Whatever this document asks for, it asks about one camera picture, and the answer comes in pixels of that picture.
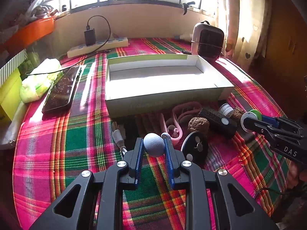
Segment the smartphone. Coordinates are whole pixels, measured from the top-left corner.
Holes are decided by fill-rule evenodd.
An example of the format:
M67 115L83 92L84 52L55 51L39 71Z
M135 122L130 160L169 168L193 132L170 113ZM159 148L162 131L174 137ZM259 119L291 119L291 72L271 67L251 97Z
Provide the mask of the smartphone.
M47 94L43 114L60 113L70 108L80 71L81 66L75 66L59 72Z

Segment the white wall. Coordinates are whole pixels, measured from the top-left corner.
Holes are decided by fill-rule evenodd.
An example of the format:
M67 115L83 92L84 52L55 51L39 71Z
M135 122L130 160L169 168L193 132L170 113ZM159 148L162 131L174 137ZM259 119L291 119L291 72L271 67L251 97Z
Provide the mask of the white wall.
M128 38L174 37L192 33L195 24L204 20L215 24L215 19L207 15L188 10L183 16L183 12L180 8L155 4L114 4L91 8L57 19L54 32L34 44L34 49L43 60L59 57L70 48L84 44L87 20L93 15L103 15L108 19L112 33ZM97 40L107 38L108 26L103 18L92 18L90 26L95 28Z

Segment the ball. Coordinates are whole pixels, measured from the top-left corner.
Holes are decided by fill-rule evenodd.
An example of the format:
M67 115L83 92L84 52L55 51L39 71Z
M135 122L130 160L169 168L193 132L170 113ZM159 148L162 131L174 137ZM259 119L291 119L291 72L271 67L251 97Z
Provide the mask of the ball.
M162 156L165 152L163 139L155 133L147 134L144 137L143 143L145 151L152 157Z

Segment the human hand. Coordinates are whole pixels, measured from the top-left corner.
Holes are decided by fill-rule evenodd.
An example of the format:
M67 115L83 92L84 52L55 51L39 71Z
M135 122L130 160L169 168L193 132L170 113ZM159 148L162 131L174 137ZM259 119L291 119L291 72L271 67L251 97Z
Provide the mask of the human hand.
M298 184L299 180L307 182L307 170L300 171L297 164L290 161L289 170L287 173L287 188L294 188Z

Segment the open cardboard box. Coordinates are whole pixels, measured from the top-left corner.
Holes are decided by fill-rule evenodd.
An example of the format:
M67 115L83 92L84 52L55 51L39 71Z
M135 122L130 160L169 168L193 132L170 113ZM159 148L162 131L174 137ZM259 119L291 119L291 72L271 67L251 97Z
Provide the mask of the open cardboard box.
M105 101L111 118L189 101L229 97L234 86L200 56L151 54L108 59Z

